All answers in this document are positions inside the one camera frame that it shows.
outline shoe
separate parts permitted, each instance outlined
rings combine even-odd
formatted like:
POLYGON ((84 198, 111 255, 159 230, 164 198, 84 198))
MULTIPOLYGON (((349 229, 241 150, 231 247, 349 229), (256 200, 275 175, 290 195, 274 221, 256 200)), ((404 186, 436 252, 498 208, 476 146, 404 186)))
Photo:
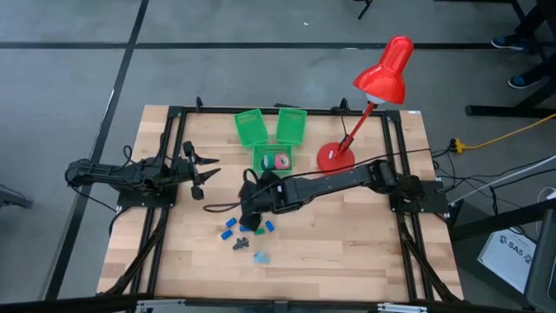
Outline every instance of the shoe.
POLYGON ((525 79, 524 77, 512 77, 508 79, 507 84, 509 84, 510 87, 514 89, 525 89, 527 87, 533 86, 538 82, 540 82, 540 80, 532 81, 532 80, 525 79))
POLYGON ((494 38, 490 44, 498 49, 523 51, 529 47, 527 40, 517 35, 494 38))

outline green plastic basket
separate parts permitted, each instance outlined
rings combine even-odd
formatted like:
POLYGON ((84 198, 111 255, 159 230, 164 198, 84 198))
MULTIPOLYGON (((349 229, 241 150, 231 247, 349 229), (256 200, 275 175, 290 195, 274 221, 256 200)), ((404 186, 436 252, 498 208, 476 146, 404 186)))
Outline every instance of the green plastic basket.
POLYGON ((243 147, 267 142, 267 126, 264 124, 261 110, 255 109, 236 114, 234 120, 243 147))
POLYGON ((305 110, 280 109, 276 142, 300 145, 303 143, 307 112, 305 110))
POLYGON ((262 168, 262 160, 267 153, 272 153, 274 155, 278 153, 287 153, 289 162, 291 163, 289 170, 273 170, 273 172, 278 176, 286 176, 292 173, 292 168, 294 167, 294 154, 291 144, 257 144, 253 146, 253 170, 258 176, 264 171, 262 168))

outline gray floor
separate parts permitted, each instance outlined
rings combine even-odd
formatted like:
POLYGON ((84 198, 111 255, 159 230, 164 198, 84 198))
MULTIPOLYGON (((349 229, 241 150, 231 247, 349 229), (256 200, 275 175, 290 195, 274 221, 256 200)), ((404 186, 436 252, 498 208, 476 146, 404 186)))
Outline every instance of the gray floor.
MULTIPOLYGON (((0 0, 0 41, 125 42, 139 3, 0 0)), ((527 11, 534 1, 520 3, 527 11)), ((384 43, 392 35, 409 35, 418 43, 483 43, 512 32, 518 22, 511 5, 499 3, 377 0, 358 21, 361 7, 348 0, 151 0, 139 41, 384 43)), ((543 27, 538 37, 549 40, 550 34, 543 27)), ((0 50, 0 183, 35 199, 32 210, 0 210, 0 303, 42 295, 74 199, 63 171, 70 161, 89 156, 122 54, 0 50)), ((379 50, 136 50, 103 162, 122 162, 122 146, 134 142, 144 104, 192 105, 199 96, 207 105, 323 108, 346 97, 352 107, 362 108, 364 99, 351 82, 380 55, 379 50)), ((516 104, 533 90, 511 90, 506 80, 537 63, 536 56, 508 51, 417 50, 404 73, 403 109, 422 111, 435 149, 444 148, 452 137, 484 142, 535 120, 467 117, 464 106, 516 104)), ((553 98, 544 105, 555 104, 553 98)), ((555 130, 553 122, 545 123, 527 135, 455 156, 456 172, 496 173, 549 156, 556 152, 555 130)), ((450 169, 447 160, 440 165, 450 169)), ((532 203, 540 189, 556 184, 555 177, 547 174, 509 186, 500 190, 500 197, 532 203)), ((450 198, 470 189, 462 185, 450 198)), ((116 193, 102 186, 94 187, 93 196, 116 201, 116 193)), ((490 212, 486 197, 470 196, 468 202, 490 212)), ((62 297, 95 293, 112 214, 94 203, 88 206, 62 297)), ((532 225, 526 230, 534 233, 532 225)), ((463 270, 460 275, 467 300, 511 306, 472 274, 463 270)))

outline black robotic arm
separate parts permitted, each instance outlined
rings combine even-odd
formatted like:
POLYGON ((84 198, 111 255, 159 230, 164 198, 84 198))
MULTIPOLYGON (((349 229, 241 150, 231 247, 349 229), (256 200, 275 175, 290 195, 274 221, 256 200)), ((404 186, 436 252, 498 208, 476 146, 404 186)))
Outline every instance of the black robotic arm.
POLYGON ((219 160, 202 158, 195 153, 191 142, 183 144, 186 159, 178 157, 168 166, 164 156, 149 157, 140 162, 128 161, 124 165, 92 163, 81 159, 69 165, 65 178, 68 185, 76 188, 93 183, 106 183, 120 192, 131 191, 142 196, 159 196, 170 186, 192 181, 191 193, 195 200, 204 198, 200 185, 220 169, 199 173, 196 165, 216 163, 219 160))
POLYGON ((384 160, 375 160, 351 170, 315 179, 280 179, 271 171, 266 171, 257 182, 246 180, 242 186, 240 224, 255 231, 261 223, 261 213, 291 212, 318 196, 353 187, 368 187, 385 195, 395 194, 410 203, 425 198, 425 192, 417 176, 401 176, 384 160))

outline red desk lamp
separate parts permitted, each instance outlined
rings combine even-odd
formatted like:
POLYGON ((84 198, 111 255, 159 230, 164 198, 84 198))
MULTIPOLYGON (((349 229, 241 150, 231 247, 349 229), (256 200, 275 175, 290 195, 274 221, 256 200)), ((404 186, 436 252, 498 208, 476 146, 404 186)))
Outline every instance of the red desk lamp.
POLYGON ((317 155, 317 164, 320 170, 330 170, 326 173, 329 175, 340 171, 335 169, 346 167, 343 170, 347 170, 350 166, 354 166, 355 156, 349 146, 354 141, 357 130, 373 111, 374 106, 385 102, 403 103, 406 86, 403 83, 401 72, 406 67, 413 50, 414 45, 409 38, 394 37, 388 42, 379 63, 355 78, 354 86, 367 94, 368 107, 351 134, 346 135, 341 143, 327 143, 321 147, 317 155))

